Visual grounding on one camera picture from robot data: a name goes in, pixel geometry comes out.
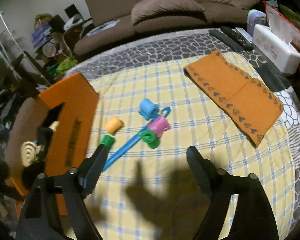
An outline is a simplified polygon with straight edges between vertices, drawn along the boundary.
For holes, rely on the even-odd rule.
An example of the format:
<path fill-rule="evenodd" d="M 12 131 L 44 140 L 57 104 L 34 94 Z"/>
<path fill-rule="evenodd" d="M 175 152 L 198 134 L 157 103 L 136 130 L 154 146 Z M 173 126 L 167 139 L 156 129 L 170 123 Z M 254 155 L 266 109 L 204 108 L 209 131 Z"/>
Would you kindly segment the cream spiral paddle brush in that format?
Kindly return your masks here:
<path fill-rule="evenodd" d="M 57 130 L 59 121 L 54 121 L 49 127 L 37 129 L 37 140 L 26 141 L 21 145 L 21 160 L 24 167 L 38 163 L 46 158 L 53 134 Z"/>

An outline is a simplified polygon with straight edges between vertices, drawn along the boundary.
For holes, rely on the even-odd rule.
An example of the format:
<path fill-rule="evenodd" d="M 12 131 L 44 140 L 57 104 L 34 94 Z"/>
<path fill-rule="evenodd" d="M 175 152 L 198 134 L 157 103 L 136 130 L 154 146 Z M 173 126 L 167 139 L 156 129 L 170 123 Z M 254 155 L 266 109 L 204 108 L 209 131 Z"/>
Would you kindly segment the small green hair roller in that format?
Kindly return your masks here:
<path fill-rule="evenodd" d="M 101 139 L 100 144 L 104 145 L 108 150 L 110 150 L 115 142 L 115 137 L 109 134 L 106 134 Z"/>

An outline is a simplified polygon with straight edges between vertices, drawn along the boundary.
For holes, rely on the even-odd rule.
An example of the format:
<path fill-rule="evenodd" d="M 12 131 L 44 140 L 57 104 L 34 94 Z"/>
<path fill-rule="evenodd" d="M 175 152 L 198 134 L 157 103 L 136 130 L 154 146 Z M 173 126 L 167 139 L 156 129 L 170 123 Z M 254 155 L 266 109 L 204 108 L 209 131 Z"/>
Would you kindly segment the orange cloth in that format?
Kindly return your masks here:
<path fill-rule="evenodd" d="M 259 146 L 284 107 L 259 79 L 228 62 L 219 50 L 187 65 L 184 74 Z"/>

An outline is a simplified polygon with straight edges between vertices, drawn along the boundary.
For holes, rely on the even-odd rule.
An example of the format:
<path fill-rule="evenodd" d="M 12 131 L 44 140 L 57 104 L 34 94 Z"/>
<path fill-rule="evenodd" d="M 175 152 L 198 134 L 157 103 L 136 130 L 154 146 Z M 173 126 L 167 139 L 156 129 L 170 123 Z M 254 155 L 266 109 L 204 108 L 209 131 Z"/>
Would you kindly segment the blue plastic hair clip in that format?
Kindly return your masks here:
<path fill-rule="evenodd" d="M 145 131 L 150 124 L 152 124 L 158 117 L 162 116 L 164 118 L 168 117 L 171 112 L 170 107 L 165 107 L 160 113 L 156 114 L 145 126 L 143 126 L 129 141 L 127 141 L 121 148 L 119 148 L 115 153 L 113 153 L 106 161 L 102 172 L 106 171 L 117 159 L 121 158 L 126 154 L 135 144 L 137 144 L 141 137 L 139 133 Z"/>

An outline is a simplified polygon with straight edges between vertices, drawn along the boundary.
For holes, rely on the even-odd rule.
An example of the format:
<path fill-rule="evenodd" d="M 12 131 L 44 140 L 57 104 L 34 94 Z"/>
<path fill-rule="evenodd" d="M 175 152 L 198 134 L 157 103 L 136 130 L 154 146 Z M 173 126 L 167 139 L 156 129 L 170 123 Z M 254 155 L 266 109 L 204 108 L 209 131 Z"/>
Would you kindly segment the orange hair roller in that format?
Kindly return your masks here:
<path fill-rule="evenodd" d="M 124 122 L 117 116 L 111 116 L 107 122 L 103 124 L 104 129 L 110 135 L 115 135 L 121 128 L 124 127 Z"/>

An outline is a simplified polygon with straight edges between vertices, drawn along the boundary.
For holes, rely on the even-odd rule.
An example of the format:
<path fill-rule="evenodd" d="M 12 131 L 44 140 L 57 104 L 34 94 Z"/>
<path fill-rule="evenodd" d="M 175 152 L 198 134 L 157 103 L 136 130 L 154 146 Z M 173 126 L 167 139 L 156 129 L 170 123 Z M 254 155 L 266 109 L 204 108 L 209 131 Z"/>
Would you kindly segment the magenta hair roller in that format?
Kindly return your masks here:
<path fill-rule="evenodd" d="M 148 129 L 153 131 L 158 138 L 161 138 L 164 132 L 170 130 L 170 125 L 165 117 L 159 115 L 148 125 Z"/>

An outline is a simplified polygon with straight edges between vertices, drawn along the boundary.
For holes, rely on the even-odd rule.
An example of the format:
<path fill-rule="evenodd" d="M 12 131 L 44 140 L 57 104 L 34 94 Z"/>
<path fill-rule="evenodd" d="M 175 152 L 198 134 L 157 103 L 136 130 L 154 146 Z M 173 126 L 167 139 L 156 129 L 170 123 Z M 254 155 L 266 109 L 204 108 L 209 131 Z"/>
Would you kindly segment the blue hair roller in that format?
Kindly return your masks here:
<path fill-rule="evenodd" d="M 158 105 L 145 98 L 139 105 L 139 115 L 143 116 L 146 120 L 153 118 L 158 113 Z"/>

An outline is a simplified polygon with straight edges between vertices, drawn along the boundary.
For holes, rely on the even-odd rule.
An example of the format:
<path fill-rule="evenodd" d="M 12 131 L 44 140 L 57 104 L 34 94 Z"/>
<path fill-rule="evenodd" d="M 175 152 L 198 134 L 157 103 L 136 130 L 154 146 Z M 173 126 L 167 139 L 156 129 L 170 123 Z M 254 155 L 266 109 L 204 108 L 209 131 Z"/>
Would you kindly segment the orange cardboard box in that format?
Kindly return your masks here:
<path fill-rule="evenodd" d="M 59 124 L 48 147 L 44 172 L 56 176 L 79 167 L 87 154 L 98 100 L 99 94 L 79 73 L 55 83 L 36 98 L 25 100 L 15 119 L 5 153 L 10 180 L 21 196 L 29 193 L 22 183 L 22 144 L 38 138 L 37 128 L 54 109 Z"/>

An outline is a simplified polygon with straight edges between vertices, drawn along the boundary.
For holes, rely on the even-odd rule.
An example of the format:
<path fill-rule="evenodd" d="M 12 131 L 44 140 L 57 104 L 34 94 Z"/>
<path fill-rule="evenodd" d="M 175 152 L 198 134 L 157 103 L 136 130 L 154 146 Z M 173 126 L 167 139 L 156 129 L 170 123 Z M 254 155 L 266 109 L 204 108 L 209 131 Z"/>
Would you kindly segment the green bag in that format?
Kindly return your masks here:
<path fill-rule="evenodd" d="M 57 77 L 60 74 L 65 74 L 68 70 L 70 70 L 77 64 L 78 61 L 74 57 L 66 58 L 61 63 L 55 63 L 54 65 L 49 66 L 46 72 L 51 77 Z"/>

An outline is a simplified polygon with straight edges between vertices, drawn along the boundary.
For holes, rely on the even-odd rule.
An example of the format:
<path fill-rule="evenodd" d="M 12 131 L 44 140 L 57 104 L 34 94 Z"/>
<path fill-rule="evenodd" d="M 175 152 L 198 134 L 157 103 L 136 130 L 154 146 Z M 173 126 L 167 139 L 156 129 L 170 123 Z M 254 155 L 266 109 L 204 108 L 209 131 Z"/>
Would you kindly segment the round tin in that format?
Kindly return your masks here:
<path fill-rule="evenodd" d="M 49 40 L 42 46 L 42 53 L 44 56 L 48 58 L 54 57 L 55 54 L 58 52 L 58 50 L 59 50 L 59 44 L 55 40 Z"/>

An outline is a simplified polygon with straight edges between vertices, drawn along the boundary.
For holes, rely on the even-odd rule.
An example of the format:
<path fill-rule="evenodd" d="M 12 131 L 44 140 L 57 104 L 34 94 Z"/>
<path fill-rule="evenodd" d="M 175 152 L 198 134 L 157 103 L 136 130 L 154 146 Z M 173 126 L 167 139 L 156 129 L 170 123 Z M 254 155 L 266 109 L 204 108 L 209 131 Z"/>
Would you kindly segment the yellow plaid tablecloth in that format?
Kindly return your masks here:
<path fill-rule="evenodd" d="M 183 73 L 187 59 L 149 64 L 97 77 L 82 73 L 100 95 L 88 155 L 104 136 L 103 124 L 118 116 L 124 128 L 115 136 L 116 152 L 143 126 L 139 104 L 147 98 L 170 107 L 170 129 L 158 148 L 138 142 L 103 172 L 85 203 L 104 239 L 192 239 L 208 208 L 189 168 L 186 150 L 236 176 L 255 173 L 267 194 L 280 239 L 289 231 L 294 211 L 295 178 L 285 123 L 278 119 L 258 147 L 253 147 L 230 117 Z"/>

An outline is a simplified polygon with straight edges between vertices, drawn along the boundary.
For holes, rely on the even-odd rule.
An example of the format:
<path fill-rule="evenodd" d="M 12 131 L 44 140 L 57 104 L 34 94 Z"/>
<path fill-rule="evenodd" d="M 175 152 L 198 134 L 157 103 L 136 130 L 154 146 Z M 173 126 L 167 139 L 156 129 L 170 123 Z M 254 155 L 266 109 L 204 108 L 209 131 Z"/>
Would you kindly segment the black remote control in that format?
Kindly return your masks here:
<path fill-rule="evenodd" d="M 241 34 L 237 33 L 229 27 L 221 27 L 220 30 L 226 34 L 229 38 L 237 42 L 244 50 L 251 51 L 254 49 L 253 44 L 245 39 Z"/>
<path fill-rule="evenodd" d="M 242 46 L 237 44 L 237 42 L 233 41 L 231 38 L 229 38 L 227 35 L 223 34 L 222 32 L 218 31 L 217 29 L 210 29 L 208 32 L 212 36 L 216 37 L 218 40 L 222 41 L 228 47 L 230 47 L 233 51 L 241 52 L 244 50 Z"/>

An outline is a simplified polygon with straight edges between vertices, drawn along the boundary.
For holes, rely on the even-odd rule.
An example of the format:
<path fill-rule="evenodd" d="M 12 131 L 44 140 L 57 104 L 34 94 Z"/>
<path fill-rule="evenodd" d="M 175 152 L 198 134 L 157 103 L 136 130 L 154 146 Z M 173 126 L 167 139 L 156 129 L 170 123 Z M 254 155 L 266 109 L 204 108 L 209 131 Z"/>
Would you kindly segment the papers on sofa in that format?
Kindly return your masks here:
<path fill-rule="evenodd" d="M 95 27 L 94 29 L 92 29 L 91 31 L 89 31 L 86 35 L 87 36 L 92 36 L 92 35 L 95 35 L 96 33 L 100 33 L 100 32 L 102 32 L 104 30 L 113 28 L 113 27 L 115 27 L 119 23 L 119 21 L 120 20 L 113 20 L 113 21 L 104 23 L 102 25 L 99 25 L 98 27 Z"/>

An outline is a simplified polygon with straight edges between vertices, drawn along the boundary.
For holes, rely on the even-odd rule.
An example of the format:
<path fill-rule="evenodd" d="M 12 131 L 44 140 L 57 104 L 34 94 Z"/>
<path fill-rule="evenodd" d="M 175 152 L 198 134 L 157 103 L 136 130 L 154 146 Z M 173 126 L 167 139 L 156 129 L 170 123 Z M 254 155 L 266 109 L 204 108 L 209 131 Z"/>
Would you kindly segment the grey pebble pattern cloth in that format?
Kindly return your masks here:
<path fill-rule="evenodd" d="M 79 73 L 78 68 L 102 77 L 154 63 L 190 57 L 198 60 L 215 50 L 220 50 L 227 61 L 240 67 L 250 76 L 256 79 L 263 78 L 265 60 L 257 51 L 236 53 L 203 29 L 157 35 L 113 48 L 79 63 L 66 73 L 66 77 Z M 271 77 L 272 80 L 268 84 L 275 90 L 275 95 L 284 106 L 279 119 L 285 123 L 288 131 L 288 142 L 295 171 L 294 211 L 289 231 L 291 233 L 295 228 L 300 227 L 300 100 L 284 76 L 273 72 Z"/>

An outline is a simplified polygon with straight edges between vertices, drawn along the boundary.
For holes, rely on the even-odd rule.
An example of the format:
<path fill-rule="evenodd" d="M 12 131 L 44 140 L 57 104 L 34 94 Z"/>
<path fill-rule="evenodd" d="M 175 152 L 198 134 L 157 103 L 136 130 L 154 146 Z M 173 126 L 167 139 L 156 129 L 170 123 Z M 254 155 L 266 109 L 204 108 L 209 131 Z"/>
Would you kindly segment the purple container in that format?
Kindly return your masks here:
<path fill-rule="evenodd" d="M 266 14 L 262 11 L 252 9 L 247 14 L 247 32 L 253 36 L 256 24 L 267 26 Z"/>

